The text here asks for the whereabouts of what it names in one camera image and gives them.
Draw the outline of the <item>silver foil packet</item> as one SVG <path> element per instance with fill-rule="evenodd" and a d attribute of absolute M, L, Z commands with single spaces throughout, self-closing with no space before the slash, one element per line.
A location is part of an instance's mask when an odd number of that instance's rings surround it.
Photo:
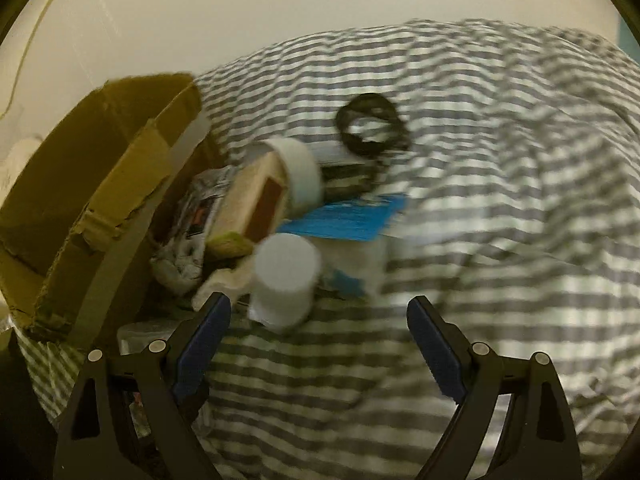
<path fill-rule="evenodd" d="M 150 260 L 153 278 L 172 294 L 184 296 L 201 281 L 206 238 L 235 173 L 230 165 L 201 172 L 178 203 L 168 241 Z"/>

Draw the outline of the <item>white cylindrical bottle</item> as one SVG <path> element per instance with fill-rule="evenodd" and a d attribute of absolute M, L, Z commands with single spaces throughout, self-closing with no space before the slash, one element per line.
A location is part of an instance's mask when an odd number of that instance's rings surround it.
<path fill-rule="evenodd" d="M 301 236 L 277 233 L 256 248 L 248 317 L 272 332 L 290 330 L 308 316 L 322 259 Z"/>

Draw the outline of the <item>beige brown small box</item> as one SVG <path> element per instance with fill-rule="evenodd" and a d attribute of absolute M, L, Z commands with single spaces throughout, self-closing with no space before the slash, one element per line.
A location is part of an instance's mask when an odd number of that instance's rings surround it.
<path fill-rule="evenodd" d="M 249 255 L 282 219 L 288 198 L 288 177 L 271 151 L 241 169 L 217 210 L 206 240 L 210 258 Z"/>

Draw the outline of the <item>white tape roll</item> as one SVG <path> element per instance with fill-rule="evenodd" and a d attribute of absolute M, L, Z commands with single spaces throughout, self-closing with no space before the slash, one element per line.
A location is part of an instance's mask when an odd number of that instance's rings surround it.
<path fill-rule="evenodd" d="M 274 136 L 250 144 L 246 161 L 273 152 L 288 177 L 288 212 L 299 218 L 323 204 L 323 180 L 320 165 L 307 145 L 293 138 Z"/>

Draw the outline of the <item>blue card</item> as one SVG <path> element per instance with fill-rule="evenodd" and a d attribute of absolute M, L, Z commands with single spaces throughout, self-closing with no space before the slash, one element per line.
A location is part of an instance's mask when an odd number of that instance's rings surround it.
<path fill-rule="evenodd" d="M 406 196 L 401 194 L 374 196 L 370 200 L 344 200 L 314 209 L 303 217 L 286 220 L 277 232 L 322 240 L 370 242 L 405 208 L 406 201 Z"/>

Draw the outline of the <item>white tissue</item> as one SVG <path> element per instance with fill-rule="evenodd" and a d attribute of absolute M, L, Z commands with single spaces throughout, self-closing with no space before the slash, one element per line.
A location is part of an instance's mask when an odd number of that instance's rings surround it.
<path fill-rule="evenodd" d="M 195 312 L 205 306 L 214 292 L 226 295 L 232 304 L 250 292 L 253 281 L 252 269 L 220 269 L 215 271 L 195 292 L 191 306 Z"/>

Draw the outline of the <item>white ointment tube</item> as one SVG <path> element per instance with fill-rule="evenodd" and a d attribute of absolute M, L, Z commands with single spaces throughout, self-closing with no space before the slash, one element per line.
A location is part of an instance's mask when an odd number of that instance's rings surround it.
<path fill-rule="evenodd" d="M 320 141 L 307 144 L 307 148 L 321 167 L 359 164 L 361 159 L 352 154 L 340 141 Z"/>

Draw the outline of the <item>brown cardboard box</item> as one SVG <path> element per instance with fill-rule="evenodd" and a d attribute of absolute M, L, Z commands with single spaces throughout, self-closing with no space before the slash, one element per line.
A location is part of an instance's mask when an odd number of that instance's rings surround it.
<path fill-rule="evenodd" d="M 1 206 L 1 290 L 23 333 L 114 344 L 179 196 L 218 158 L 208 132 L 188 73 L 109 81 L 56 125 Z"/>

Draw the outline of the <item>grey checked bed sheet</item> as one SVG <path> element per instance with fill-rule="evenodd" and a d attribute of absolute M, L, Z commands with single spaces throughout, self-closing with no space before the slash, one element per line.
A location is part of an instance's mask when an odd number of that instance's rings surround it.
<path fill-rule="evenodd" d="M 631 58 L 579 30 L 415 21 L 288 40 L 192 77 L 218 153 L 205 168 L 237 174 L 250 144 L 274 136 L 342 142 L 336 114 L 367 92 L 408 132 L 374 181 L 375 195 L 407 201 L 366 296 L 317 290 L 303 324 L 281 333 L 251 320 L 246 300 L 233 306 L 195 422 L 221 477 L 415 477 L 454 412 L 407 327 L 416 296 L 503 356 L 547 353 L 582 476 L 638 477 Z M 9 478 L 50 477 L 87 352 L 17 327 L 1 355 Z"/>

